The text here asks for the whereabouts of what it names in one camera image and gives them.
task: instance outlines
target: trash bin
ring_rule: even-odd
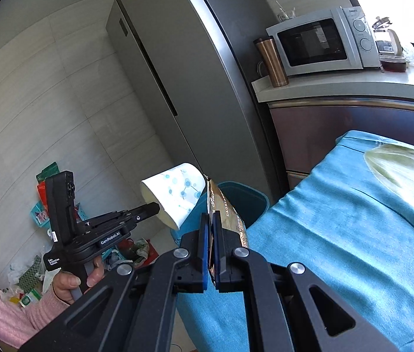
[[[258,190],[235,181],[225,181],[217,184],[225,197],[230,201],[246,228],[250,227],[256,220],[269,209],[269,199]],[[181,237],[199,229],[201,214],[207,212],[207,193],[199,197],[192,212],[187,216],[179,230],[171,229],[171,236],[179,245]]]

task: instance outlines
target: floor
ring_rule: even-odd
[[[50,246],[30,217],[47,165],[74,172],[89,217],[139,206],[140,180],[173,166],[109,41],[113,2],[69,5],[0,49],[0,287]],[[163,227],[151,218],[133,236]]]

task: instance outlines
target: hand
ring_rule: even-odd
[[[88,287],[95,286],[101,279],[103,279],[104,275],[104,266],[101,256],[97,256],[93,259],[94,270],[88,276],[86,280],[86,285]],[[70,290],[76,289],[80,285],[79,277],[76,277],[74,274],[71,274],[67,271],[59,271],[52,282],[52,286],[54,288],[55,296],[57,296],[60,300],[68,304],[72,304],[74,302],[72,298],[72,294]]]

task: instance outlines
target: refrigerator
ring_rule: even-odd
[[[176,164],[236,181],[271,203],[288,190],[253,44],[277,23],[266,0],[115,0],[109,37]]]

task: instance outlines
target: snack bag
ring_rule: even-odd
[[[241,240],[241,245],[248,247],[245,223],[218,186],[212,179],[207,178],[207,213],[211,223],[213,212],[217,210],[220,212],[220,217],[222,218],[222,228],[237,232]]]

